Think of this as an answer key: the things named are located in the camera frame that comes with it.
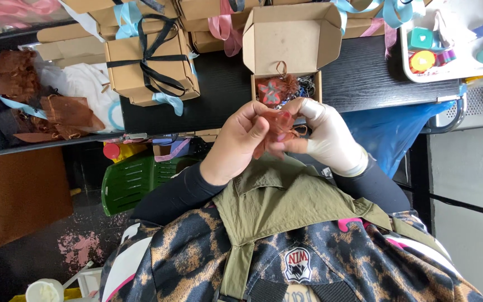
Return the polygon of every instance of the hand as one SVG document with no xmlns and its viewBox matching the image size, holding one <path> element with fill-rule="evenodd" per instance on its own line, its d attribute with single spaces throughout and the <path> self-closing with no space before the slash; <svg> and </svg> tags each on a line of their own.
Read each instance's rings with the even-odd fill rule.
<svg viewBox="0 0 483 302">
<path fill-rule="evenodd" d="M 309 154 L 342 176 L 353 177 L 366 170 L 368 155 L 355 142 L 335 108 L 309 98 L 297 98 L 286 103 L 281 110 L 290 112 L 294 118 L 304 115 L 312 129 L 312 135 L 308 140 L 294 139 L 273 143 L 272 149 Z"/>
<path fill-rule="evenodd" d="M 264 140 L 269 123 L 258 115 L 272 111 L 262 103 L 250 102 L 226 120 L 201 163 L 201 175 L 211 185 L 225 185 L 249 165 L 255 148 Z"/>
</svg>

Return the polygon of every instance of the nim logo patch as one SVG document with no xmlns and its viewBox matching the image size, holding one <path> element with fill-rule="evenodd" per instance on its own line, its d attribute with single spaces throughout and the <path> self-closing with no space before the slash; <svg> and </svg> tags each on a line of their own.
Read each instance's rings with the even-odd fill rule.
<svg viewBox="0 0 483 302">
<path fill-rule="evenodd" d="M 285 276 L 288 281 L 310 281 L 312 273 L 310 269 L 310 254 L 302 248 L 297 247 L 285 255 Z"/>
</svg>

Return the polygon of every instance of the white glove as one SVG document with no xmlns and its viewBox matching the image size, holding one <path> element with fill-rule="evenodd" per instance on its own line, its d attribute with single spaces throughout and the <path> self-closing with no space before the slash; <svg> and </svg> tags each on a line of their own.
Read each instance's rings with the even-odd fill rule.
<svg viewBox="0 0 483 302">
<path fill-rule="evenodd" d="M 282 108 L 292 115 L 304 115 L 312 135 L 285 142 L 285 151 L 309 154 L 338 175 L 360 175 L 368 165 L 368 155 L 355 142 L 344 120 L 331 106 L 309 98 L 295 99 Z"/>
</svg>

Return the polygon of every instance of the black sleeve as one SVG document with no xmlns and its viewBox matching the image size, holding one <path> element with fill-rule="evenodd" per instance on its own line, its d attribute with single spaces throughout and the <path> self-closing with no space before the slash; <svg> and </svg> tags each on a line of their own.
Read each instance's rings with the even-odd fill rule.
<svg viewBox="0 0 483 302">
<path fill-rule="evenodd" d="M 368 156 L 368 167 L 363 174 L 344 177 L 333 173 L 337 187 L 355 199 L 364 197 L 386 213 L 409 211 L 411 204 L 400 187 L 390 179 L 376 161 Z"/>
<path fill-rule="evenodd" d="M 226 185 L 214 186 L 202 178 L 201 164 L 186 168 L 177 177 L 146 195 L 134 209 L 132 219 L 164 226 L 190 209 L 198 209 Z"/>
</svg>

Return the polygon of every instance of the black desk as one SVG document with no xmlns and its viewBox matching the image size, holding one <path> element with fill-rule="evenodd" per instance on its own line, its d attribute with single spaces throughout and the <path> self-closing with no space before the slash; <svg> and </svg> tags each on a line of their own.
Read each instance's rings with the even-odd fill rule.
<svg viewBox="0 0 483 302">
<path fill-rule="evenodd" d="M 384 37 L 342 41 L 339 58 L 321 69 L 323 102 L 339 112 L 431 103 L 458 93 L 458 80 L 419 84 L 402 69 L 399 45 L 385 60 Z M 201 97 L 184 101 L 178 117 L 170 105 L 131 105 L 121 98 L 127 134 L 170 134 L 221 128 L 240 106 L 251 100 L 251 72 L 241 54 L 228 58 L 222 51 L 195 59 Z"/>
</svg>

